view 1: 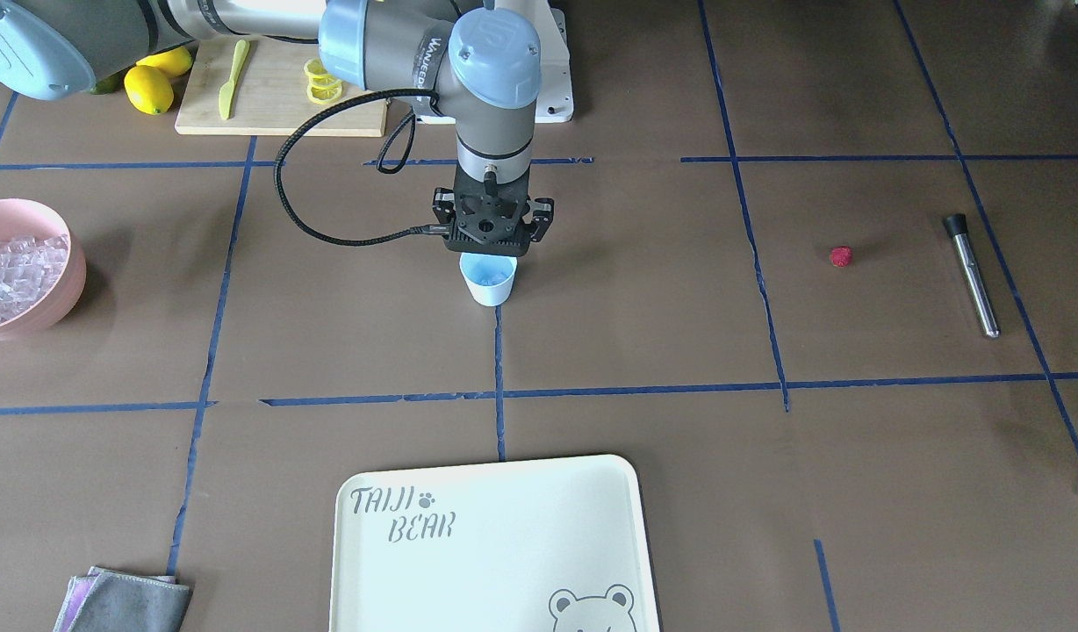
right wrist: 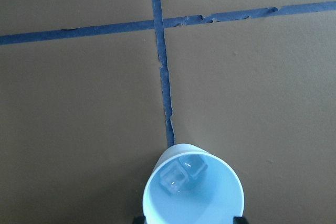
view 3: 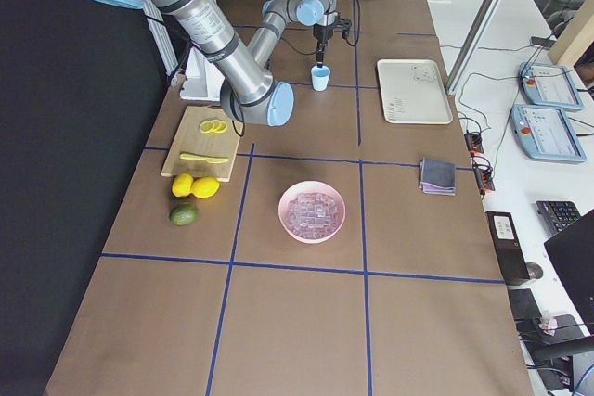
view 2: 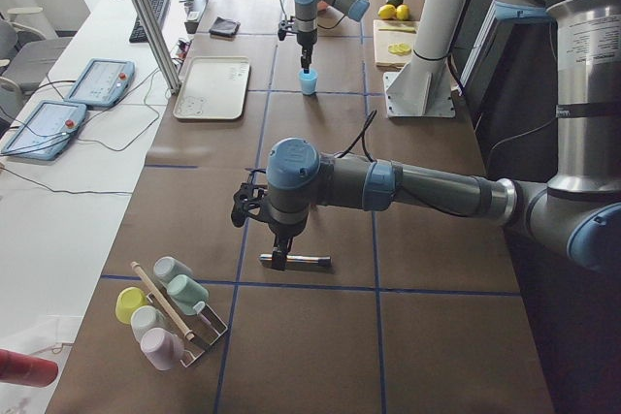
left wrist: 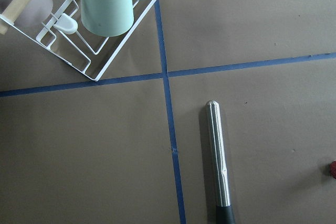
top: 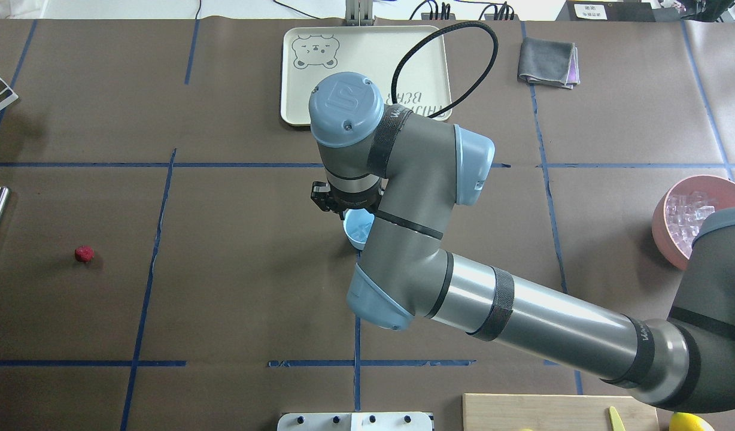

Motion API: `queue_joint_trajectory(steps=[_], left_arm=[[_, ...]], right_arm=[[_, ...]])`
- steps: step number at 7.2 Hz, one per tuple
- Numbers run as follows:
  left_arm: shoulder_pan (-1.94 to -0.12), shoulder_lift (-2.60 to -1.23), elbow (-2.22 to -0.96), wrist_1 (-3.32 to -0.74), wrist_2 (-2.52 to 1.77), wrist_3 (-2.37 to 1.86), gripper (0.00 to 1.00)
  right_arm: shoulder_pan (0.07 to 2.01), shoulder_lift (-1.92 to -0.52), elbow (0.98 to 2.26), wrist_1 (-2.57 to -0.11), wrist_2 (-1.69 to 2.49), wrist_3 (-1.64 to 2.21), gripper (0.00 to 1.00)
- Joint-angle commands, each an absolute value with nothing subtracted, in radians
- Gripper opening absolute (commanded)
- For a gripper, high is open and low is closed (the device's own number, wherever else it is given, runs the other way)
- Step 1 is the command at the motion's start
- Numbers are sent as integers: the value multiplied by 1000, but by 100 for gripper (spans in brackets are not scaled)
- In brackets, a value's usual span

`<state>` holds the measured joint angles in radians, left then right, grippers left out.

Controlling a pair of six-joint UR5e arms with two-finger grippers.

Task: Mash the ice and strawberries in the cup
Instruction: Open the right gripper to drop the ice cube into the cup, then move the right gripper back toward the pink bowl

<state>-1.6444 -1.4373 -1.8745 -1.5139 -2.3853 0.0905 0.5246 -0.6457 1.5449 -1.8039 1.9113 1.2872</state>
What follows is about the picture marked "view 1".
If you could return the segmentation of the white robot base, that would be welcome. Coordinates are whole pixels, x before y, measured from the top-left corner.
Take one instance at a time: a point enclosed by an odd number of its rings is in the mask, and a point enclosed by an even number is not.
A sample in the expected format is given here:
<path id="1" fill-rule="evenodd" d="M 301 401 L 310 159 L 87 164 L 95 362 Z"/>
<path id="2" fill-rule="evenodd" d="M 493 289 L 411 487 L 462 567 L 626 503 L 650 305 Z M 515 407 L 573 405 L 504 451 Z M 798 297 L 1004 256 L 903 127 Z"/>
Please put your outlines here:
<path id="1" fill-rule="evenodd" d="M 564 15 L 547 1 L 406 1 L 403 8 L 446 25 L 452 71 L 479 99 L 510 111 L 533 104 L 538 123 L 571 119 Z"/>

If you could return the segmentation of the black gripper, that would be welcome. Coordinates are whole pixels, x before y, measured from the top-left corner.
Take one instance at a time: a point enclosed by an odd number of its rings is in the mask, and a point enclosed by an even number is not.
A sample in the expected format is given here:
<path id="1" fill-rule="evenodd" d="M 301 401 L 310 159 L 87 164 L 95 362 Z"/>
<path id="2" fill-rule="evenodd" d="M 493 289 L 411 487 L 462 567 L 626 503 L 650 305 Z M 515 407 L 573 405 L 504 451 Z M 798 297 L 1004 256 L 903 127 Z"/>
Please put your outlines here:
<path id="1" fill-rule="evenodd" d="M 439 187 L 432 212 L 444 247 L 455 253 L 523 257 L 554 223 L 554 200 L 524 192 L 526 180 L 488 189 L 466 180 L 457 189 Z"/>

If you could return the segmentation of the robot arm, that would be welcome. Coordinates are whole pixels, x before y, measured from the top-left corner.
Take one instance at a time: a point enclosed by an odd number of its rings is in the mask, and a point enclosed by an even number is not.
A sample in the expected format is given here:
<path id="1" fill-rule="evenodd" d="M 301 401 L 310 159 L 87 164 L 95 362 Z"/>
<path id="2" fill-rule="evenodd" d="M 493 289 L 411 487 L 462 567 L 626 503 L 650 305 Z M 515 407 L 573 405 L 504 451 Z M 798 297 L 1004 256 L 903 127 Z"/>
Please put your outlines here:
<path id="1" fill-rule="evenodd" d="M 436 223 L 409 233 L 520 257 L 554 220 L 528 180 L 548 68 L 570 57 L 559 17 L 547 1 L 0 1 L 0 83 L 57 100 L 194 40 L 317 44 L 326 69 L 365 90 L 351 105 L 454 121 L 454 184 L 436 190 Z"/>

